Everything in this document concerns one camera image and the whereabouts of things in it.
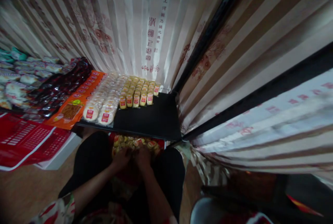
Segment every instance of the red object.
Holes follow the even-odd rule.
[[[0,169],[6,171],[51,159],[71,134],[9,113],[0,117],[0,125]]]

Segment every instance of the striped curtain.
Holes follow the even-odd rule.
[[[5,0],[0,47],[137,75],[170,90],[221,0]]]
[[[182,133],[332,41],[333,0],[237,0],[180,93]]]

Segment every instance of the sleeve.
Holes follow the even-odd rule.
[[[75,214],[75,201],[72,193],[50,203],[30,224],[72,223]]]

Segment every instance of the yellow snack packet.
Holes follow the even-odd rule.
[[[124,96],[119,98],[119,107],[121,109],[126,109],[126,98]]]
[[[147,103],[147,94],[142,92],[140,99],[140,106],[146,106],[146,103]]]
[[[138,108],[140,103],[140,94],[134,94],[133,97],[133,108]]]
[[[133,94],[128,93],[126,96],[126,105],[131,108],[133,106]]]

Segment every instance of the hand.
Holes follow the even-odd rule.
[[[150,151],[147,146],[144,146],[142,143],[140,143],[139,147],[139,150],[134,156],[134,160],[139,170],[143,173],[150,168]]]
[[[121,171],[128,164],[131,159],[132,150],[129,147],[121,149],[114,157],[112,166],[116,168],[117,171]]]

